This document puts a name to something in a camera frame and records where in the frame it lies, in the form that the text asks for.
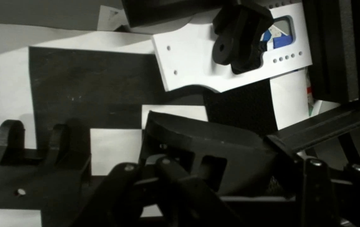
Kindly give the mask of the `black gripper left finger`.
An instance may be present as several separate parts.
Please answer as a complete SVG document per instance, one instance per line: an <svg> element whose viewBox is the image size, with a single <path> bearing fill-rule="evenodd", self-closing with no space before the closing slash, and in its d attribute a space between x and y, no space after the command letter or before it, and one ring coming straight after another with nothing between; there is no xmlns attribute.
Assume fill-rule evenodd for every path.
<svg viewBox="0 0 360 227"><path fill-rule="evenodd" d="M151 165L117 165L71 227L245 227L245 223L202 179L163 155Z"/></svg>

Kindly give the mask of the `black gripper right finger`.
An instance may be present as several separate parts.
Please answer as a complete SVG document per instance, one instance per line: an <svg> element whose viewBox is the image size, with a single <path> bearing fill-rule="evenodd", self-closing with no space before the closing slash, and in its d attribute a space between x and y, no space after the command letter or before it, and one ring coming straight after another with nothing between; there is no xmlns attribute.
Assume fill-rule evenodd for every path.
<svg viewBox="0 0 360 227"><path fill-rule="evenodd" d="M333 171L320 159L304 163L300 227L360 227L360 164Z"/></svg>

